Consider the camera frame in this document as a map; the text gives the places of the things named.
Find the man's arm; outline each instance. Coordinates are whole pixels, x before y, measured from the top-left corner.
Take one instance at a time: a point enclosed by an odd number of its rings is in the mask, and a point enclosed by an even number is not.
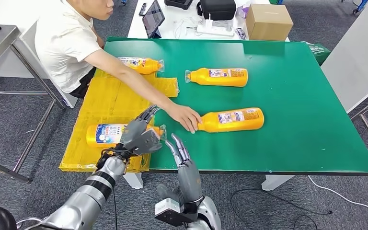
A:
[[[102,38],[96,33],[94,26],[92,26],[92,31],[94,31],[94,34],[96,35],[96,42],[98,43],[99,47],[103,49],[105,43]]]
[[[197,122],[201,123],[202,120],[197,112],[187,106],[172,102],[166,95],[155,89],[142,75],[125,66],[119,59],[103,50],[97,50],[88,55],[85,61],[120,79],[137,94],[166,111],[187,131],[194,133],[195,130],[198,130]]]

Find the tablet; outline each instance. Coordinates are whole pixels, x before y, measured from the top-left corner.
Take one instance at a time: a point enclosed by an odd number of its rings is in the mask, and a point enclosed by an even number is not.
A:
[[[156,32],[158,31],[159,26],[163,23],[164,19],[165,17],[163,12],[161,11],[159,3],[157,2],[157,0],[154,0],[152,5],[149,7],[149,10],[142,19],[148,38],[157,37]]]

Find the white t-shirt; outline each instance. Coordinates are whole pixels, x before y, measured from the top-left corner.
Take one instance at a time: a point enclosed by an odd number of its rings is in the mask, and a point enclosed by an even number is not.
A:
[[[90,21],[82,17],[66,0],[54,0],[52,9],[37,22],[34,43],[37,55],[51,79],[64,92],[80,86],[80,79],[93,66],[84,59],[101,49]]]

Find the yellow tape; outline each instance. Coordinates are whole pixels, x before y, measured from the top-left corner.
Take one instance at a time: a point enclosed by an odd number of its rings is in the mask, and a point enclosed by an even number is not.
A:
[[[143,76],[166,96],[178,96],[176,78],[157,78],[156,73]],[[98,69],[85,95],[59,168],[72,172],[94,171],[102,148],[88,146],[88,126],[100,123],[129,123],[149,106],[149,101],[137,95],[123,82]],[[148,171],[149,164],[150,154],[132,157],[127,172]]]

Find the yellow bottle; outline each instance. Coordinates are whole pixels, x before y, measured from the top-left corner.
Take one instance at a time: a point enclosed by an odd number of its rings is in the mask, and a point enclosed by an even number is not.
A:
[[[265,122],[259,108],[245,108],[217,113],[207,113],[198,123],[198,130],[208,133],[259,129]]]
[[[141,74],[151,74],[156,71],[164,72],[164,61],[153,60],[151,58],[142,57],[118,57],[124,65],[136,70]]]
[[[91,147],[114,147],[119,143],[122,132],[127,124],[98,124],[88,127],[87,144]],[[148,126],[147,130],[153,129],[159,135],[160,139],[166,139],[166,126],[160,127]]]
[[[248,81],[246,69],[207,69],[185,71],[185,82],[196,82],[200,85],[220,85],[243,87]]]

